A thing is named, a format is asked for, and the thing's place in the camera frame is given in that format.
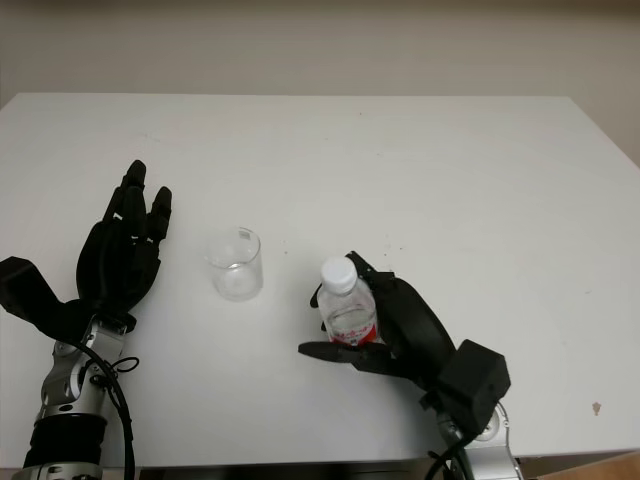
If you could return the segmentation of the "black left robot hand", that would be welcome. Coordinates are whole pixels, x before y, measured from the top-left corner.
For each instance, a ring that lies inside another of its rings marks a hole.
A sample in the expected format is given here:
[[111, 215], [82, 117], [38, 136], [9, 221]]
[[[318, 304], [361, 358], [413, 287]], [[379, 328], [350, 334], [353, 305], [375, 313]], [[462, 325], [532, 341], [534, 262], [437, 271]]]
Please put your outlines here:
[[146, 207], [146, 165], [134, 161], [91, 229], [76, 268], [80, 298], [117, 315], [133, 309], [151, 289], [166, 238], [172, 192], [163, 186]]

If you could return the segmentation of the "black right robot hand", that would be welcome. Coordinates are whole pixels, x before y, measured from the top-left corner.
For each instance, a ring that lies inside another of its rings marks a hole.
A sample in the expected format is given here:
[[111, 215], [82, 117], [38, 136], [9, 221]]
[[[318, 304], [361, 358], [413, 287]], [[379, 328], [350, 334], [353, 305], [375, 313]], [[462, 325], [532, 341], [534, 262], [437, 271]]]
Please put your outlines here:
[[313, 341], [300, 344], [298, 352], [350, 364], [361, 372], [405, 378], [424, 391], [433, 389], [440, 371], [456, 352], [446, 329], [405, 280], [392, 272], [376, 270], [355, 251], [346, 257], [372, 290], [381, 341], [363, 346]]

